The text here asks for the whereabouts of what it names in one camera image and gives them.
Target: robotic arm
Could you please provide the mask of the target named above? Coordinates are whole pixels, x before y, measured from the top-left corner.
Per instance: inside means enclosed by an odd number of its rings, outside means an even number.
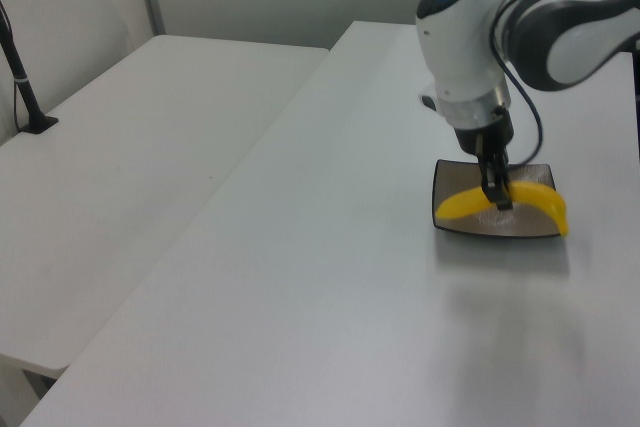
[[[535,89],[569,88],[640,38],[639,9],[640,0],[420,2],[416,25],[436,93],[423,103],[453,127],[462,150],[478,158],[482,190],[498,209],[512,207],[508,172],[514,167],[506,154],[513,127],[504,62]]]

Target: yellow banana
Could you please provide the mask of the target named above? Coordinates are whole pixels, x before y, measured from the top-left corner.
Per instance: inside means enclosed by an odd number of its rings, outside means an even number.
[[[567,207],[562,196],[544,184],[514,180],[509,183],[509,193],[513,202],[529,204],[542,210],[553,219],[558,226],[560,235],[569,233],[567,224]],[[438,210],[436,217],[439,219],[459,219],[468,215],[477,214],[493,206],[482,192],[482,188],[465,190],[452,195],[445,200]]]

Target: white table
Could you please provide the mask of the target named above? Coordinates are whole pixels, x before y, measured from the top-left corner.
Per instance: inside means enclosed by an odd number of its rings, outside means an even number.
[[[466,157],[429,81],[413,27],[352,25],[25,427],[637,425],[630,57],[534,93],[565,240],[433,228]]]
[[[0,148],[0,361],[58,377],[322,49],[157,37]]]

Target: black stand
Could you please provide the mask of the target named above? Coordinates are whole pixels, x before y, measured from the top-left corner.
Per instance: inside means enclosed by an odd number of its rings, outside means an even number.
[[[11,72],[13,72],[13,79],[20,90],[20,95],[24,99],[24,104],[29,112],[29,123],[22,128],[23,132],[29,132],[30,134],[40,134],[47,130],[49,127],[58,122],[58,119],[54,117],[47,117],[40,110],[36,96],[33,93],[31,84],[27,73],[24,71],[24,66],[18,55],[16,45],[13,42],[13,34],[7,23],[7,19],[0,18],[0,44],[2,44],[2,50],[7,57]]]

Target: black cable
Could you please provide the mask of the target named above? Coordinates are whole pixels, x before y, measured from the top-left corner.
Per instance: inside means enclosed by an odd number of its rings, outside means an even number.
[[[9,20],[9,16],[7,15],[7,11],[4,10],[4,5],[0,0],[0,14],[2,14],[2,20],[7,25],[7,29],[9,30],[9,35],[13,39],[13,27],[11,26],[11,20]],[[13,81],[13,124],[16,126],[16,131],[19,133],[20,126],[18,125],[18,84],[16,81]]]
[[[13,81],[13,124],[16,126],[16,132],[20,133],[20,125],[18,125],[18,84]]]
[[[9,35],[11,35],[11,38],[13,39],[13,28],[11,27],[11,21],[9,20],[9,16],[7,15],[7,11],[4,10],[4,5],[2,4],[1,0],[0,0],[0,12],[2,13],[3,20],[6,22],[7,27],[9,28]]]
[[[538,109],[533,103],[533,100],[531,100],[531,97],[529,97],[529,94],[527,94],[527,92],[524,90],[524,87],[522,87],[522,84],[518,82],[518,79],[516,79],[516,77],[511,73],[507,65],[504,63],[504,61],[502,60],[502,57],[500,57],[500,54],[498,53],[498,47],[496,46],[495,33],[496,33],[496,27],[498,26],[498,22],[500,21],[500,18],[504,15],[506,10],[517,1],[518,0],[508,0],[502,7],[498,9],[496,16],[493,19],[493,22],[491,23],[491,28],[489,29],[489,48],[491,49],[491,53],[493,54],[494,59],[496,60],[496,62],[498,63],[498,65],[500,66],[504,74],[513,83],[513,85],[518,90],[518,92],[520,92],[520,95],[522,95],[522,98],[524,99],[524,101],[529,106],[529,109],[533,114],[533,118],[536,120],[536,127],[538,129],[538,142],[536,144],[536,148],[533,150],[531,154],[529,154],[529,156],[525,160],[523,160],[518,164],[508,165],[507,171],[511,171],[511,170],[523,167],[527,165],[529,162],[531,162],[538,155],[538,152],[540,152],[540,149],[542,148],[543,137],[544,137],[543,130],[542,130],[542,120],[540,119],[540,114],[538,113]]]

